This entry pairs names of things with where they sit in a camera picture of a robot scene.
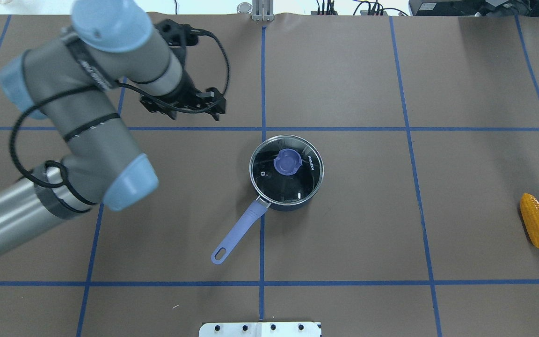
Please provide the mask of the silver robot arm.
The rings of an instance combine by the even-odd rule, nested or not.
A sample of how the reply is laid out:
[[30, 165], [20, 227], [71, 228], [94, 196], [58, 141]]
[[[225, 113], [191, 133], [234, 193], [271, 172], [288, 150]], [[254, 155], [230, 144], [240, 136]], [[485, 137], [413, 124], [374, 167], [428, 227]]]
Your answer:
[[[21, 115], [8, 149], [21, 178], [0, 192], [0, 256], [66, 220], [105, 204], [125, 209], [159, 179], [107, 92], [139, 93], [151, 113], [225, 113], [225, 90], [197, 89], [186, 47], [214, 34], [165, 19], [153, 24], [132, 0], [77, 0], [60, 36], [23, 52], [0, 72], [0, 87]], [[70, 154], [28, 170], [16, 150], [27, 117], [47, 118]]]

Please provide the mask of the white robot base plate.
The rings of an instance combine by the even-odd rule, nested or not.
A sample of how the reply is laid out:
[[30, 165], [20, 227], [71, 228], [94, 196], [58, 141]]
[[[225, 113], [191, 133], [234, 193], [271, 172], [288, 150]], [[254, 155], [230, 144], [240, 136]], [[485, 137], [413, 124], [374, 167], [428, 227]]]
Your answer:
[[199, 337], [321, 337], [320, 322], [208, 322]]

